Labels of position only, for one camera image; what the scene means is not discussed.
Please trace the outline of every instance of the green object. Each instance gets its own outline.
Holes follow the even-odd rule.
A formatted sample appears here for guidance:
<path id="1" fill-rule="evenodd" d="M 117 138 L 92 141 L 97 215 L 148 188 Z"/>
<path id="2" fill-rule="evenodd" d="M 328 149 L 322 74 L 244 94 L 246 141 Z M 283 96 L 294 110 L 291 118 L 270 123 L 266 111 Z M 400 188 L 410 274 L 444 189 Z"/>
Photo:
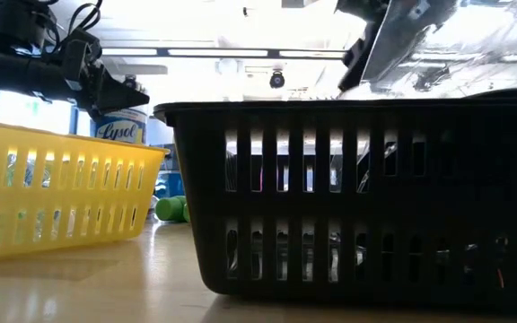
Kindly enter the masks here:
<path id="1" fill-rule="evenodd" d="M 190 213 L 188 212 L 188 205 L 185 205 L 183 208 L 183 218 L 185 218 L 185 221 L 187 221 L 187 223 L 190 223 Z"/>
<path id="2" fill-rule="evenodd" d="M 183 205 L 185 205 L 187 203 L 187 198 L 184 196 L 174 196 L 174 197 L 178 198 Z"/>
<path id="3" fill-rule="evenodd" d="M 183 221 L 183 204 L 178 198 L 162 198 L 154 208 L 161 221 Z"/>

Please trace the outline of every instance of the black plastic basket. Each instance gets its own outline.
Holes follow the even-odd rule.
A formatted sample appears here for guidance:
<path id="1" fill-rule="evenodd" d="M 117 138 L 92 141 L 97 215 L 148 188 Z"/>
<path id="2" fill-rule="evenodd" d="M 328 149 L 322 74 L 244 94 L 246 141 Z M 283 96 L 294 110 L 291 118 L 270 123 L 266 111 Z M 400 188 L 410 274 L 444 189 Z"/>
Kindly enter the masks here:
<path id="1" fill-rule="evenodd" d="M 517 310 L 517 101 L 155 114 L 175 128 L 211 290 Z"/>

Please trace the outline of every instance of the security camera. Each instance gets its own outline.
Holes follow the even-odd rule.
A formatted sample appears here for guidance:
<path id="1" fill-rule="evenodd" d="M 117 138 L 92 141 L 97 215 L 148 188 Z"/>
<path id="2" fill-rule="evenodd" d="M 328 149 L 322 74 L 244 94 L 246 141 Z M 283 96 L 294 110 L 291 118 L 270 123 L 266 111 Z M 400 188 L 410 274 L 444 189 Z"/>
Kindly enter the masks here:
<path id="1" fill-rule="evenodd" d="M 275 71 L 272 76 L 270 76 L 270 87 L 273 89 L 280 89 L 285 86 L 285 77 L 283 76 L 283 72 Z"/>

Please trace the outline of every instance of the table surface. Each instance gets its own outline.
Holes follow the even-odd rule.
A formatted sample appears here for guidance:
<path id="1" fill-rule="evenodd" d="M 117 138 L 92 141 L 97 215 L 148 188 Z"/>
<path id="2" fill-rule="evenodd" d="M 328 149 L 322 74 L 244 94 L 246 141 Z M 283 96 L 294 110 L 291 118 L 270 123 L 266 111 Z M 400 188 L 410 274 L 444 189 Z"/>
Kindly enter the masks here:
<path id="1" fill-rule="evenodd" d="M 257 302 L 205 288 L 188 224 L 134 240 L 0 259 L 0 322 L 517 322 L 456 313 Z"/>

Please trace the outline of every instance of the window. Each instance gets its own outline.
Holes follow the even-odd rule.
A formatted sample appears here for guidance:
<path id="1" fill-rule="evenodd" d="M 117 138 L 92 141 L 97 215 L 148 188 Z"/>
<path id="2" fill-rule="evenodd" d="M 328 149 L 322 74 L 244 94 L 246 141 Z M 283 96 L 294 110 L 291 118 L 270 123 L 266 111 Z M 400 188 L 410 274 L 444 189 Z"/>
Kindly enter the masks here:
<path id="1" fill-rule="evenodd" d="M 47 103 L 15 92 L 0 92 L 0 122 L 52 131 L 61 135 L 69 133 L 71 103 Z"/>
<path id="2" fill-rule="evenodd" d="M 77 117 L 77 134 L 91 136 L 91 117 L 84 110 L 79 110 Z"/>

